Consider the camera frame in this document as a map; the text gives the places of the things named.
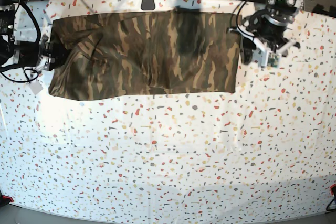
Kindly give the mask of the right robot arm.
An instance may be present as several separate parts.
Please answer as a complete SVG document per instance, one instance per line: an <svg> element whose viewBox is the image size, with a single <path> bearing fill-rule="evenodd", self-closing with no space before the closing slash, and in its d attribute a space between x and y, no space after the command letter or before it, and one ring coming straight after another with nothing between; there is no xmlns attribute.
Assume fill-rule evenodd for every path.
<svg viewBox="0 0 336 224"><path fill-rule="evenodd" d="M13 83L31 84L43 70L61 67L70 54L61 43L50 41L41 33L28 1L1 0L1 76ZM20 7L33 23L36 31L34 41L15 39L14 25Z"/></svg>

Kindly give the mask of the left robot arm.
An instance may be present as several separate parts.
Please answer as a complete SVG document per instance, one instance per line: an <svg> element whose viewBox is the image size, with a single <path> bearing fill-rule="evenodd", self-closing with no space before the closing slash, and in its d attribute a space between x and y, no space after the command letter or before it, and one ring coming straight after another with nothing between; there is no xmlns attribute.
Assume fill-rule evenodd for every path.
<svg viewBox="0 0 336 224"><path fill-rule="evenodd" d="M242 63L248 65L253 54L258 53L259 65L277 68L291 47L300 49L300 43L287 39L284 33L289 24L293 24L296 15L303 9L303 0L266 0L265 7L252 15L240 18L240 13L250 0L245 0L238 9L236 24L229 31L242 35L240 50Z"/></svg>

